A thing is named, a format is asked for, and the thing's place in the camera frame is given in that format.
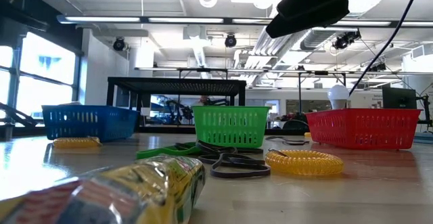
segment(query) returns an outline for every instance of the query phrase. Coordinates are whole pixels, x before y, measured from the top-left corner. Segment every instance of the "green plastic basket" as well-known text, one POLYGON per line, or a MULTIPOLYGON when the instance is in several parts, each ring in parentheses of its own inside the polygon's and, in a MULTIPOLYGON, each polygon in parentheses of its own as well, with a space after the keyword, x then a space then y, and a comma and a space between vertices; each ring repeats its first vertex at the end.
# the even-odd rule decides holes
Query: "green plastic basket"
POLYGON ((267 106, 193 106, 197 138, 218 146, 259 148, 267 106))

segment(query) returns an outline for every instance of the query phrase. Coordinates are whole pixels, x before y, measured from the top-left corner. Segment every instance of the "desk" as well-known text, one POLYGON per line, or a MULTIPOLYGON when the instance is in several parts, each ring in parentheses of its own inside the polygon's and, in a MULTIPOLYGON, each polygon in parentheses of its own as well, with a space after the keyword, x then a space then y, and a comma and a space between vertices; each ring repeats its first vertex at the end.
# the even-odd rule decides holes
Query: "desk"
MULTIPOLYGON (((130 164, 137 150, 193 141, 194 135, 136 134, 93 150, 57 150, 44 137, 0 142, 0 199, 45 187, 56 179, 103 166, 130 164)), ((261 179, 207 176, 189 223, 431 223, 433 147, 409 151, 356 151, 312 143, 285 146, 267 141, 263 149, 313 149, 345 163, 334 178, 261 179)))

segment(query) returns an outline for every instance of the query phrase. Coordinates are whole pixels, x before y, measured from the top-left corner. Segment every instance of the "security camera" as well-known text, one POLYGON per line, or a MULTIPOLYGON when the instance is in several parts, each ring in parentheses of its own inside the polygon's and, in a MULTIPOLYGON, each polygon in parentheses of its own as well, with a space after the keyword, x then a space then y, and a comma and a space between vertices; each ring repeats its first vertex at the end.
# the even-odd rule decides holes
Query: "security camera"
POLYGON ((127 44, 124 42, 124 37, 117 37, 113 43, 113 49, 115 51, 124 51, 127 48, 127 44))
POLYGON ((236 46, 236 38, 233 34, 228 34, 227 38, 225 39, 225 46, 227 48, 232 48, 236 46))

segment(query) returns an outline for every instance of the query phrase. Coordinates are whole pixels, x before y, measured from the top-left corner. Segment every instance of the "computer monitor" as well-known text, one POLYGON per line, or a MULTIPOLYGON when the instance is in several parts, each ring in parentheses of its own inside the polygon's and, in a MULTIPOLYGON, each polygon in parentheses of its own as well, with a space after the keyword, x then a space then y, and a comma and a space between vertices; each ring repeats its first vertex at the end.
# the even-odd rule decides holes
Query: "computer monitor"
POLYGON ((382 88, 384 108, 417 109, 417 95, 414 89, 382 88))

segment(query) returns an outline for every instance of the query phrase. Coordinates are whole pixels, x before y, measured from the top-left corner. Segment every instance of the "ceiling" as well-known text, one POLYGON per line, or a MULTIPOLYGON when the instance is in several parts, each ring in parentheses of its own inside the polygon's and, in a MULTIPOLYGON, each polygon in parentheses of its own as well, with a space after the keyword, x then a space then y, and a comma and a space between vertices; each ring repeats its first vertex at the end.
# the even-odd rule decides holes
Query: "ceiling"
MULTIPOLYGON (((239 17, 266 18, 271 15, 271 8, 258 9, 251 3, 232 3, 231 0, 218 0, 211 8, 203 7, 199 0, 44 0, 54 8, 69 16, 191 16, 191 17, 239 17)), ((408 0, 381 0, 379 4, 363 14, 360 19, 398 20, 408 0)), ((415 0, 407 16, 408 20, 433 20, 433 0, 415 0)), ((194 57, 193 49, 182 47, 183 28, 180 24, 98 24, 98 28, 110 30, 147 30, 160 48, 155 59, 159 66, 170 61, 186 61, 194 57)), ((211 46, 204 48, 206 57, 231 58, 237 49, 252 49, 260 38, 262 26, 227 26, 207 25, 207 37, 212 37, 211 46), (227 33, 234 33, 237 47, 226 48, 227 33)), ((364 42, 351 45, 349 49, 336 53, 331 48, 334 37, 327 40, 320 49, 308 56, 309 63, 304 64, 311 70, 356 70, 359 64, 368 62, 379 52, 392 33, 387 28, 361 28, 364 42)), ((104 37, 107 42, 114 37, 104 37)), ((139 37, 129 37, 130 43, 139 43, 139 37)), ((401 69, 401 55, 422 43, 433 42, 433 28, 401 29, 394 39, 394 49, 388 48, 384 54, 386 64, 391 70, 401 69)), ((155 72, 157 76, 166 76, 167 72, 155 72)))

